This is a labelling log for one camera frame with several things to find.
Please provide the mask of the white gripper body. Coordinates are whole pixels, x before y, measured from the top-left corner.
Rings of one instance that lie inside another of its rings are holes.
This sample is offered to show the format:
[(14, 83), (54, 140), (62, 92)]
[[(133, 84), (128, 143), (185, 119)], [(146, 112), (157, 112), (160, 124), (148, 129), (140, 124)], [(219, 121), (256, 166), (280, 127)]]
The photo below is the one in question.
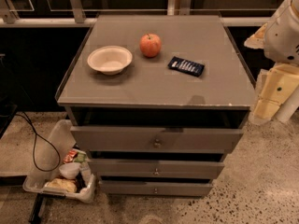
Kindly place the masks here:
[(292, 0), (284, 0), (268, 21), (263, 50), (276, 63), (299, 64), (299, 18)]

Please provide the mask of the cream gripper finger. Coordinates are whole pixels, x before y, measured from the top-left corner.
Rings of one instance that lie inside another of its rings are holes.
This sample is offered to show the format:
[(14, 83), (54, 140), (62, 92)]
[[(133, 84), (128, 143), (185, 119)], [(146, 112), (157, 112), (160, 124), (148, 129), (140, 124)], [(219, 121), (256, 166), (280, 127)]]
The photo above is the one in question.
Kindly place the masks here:
[(270, 120), (299, 87), (299, 67), (277, 63), (263, 77), (264, 84), (257, 95), (252, 116), (260, 120)]
[(244, 46), (250, 49), (263, 49), (263, 38), (267, 24), (262, 25), (253, 35), (246, 39)]

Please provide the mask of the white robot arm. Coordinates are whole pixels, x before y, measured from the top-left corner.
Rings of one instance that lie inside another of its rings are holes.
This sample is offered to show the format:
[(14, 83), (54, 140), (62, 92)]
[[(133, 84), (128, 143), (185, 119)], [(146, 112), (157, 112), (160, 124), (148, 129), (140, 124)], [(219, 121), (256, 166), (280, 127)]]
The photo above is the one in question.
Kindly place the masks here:
[(299, 0), (284, 0), (270, 20), (244, 46), (262, 49), (275, 64), (258, 75), (249, 121), (287, 122), (299, 107)]

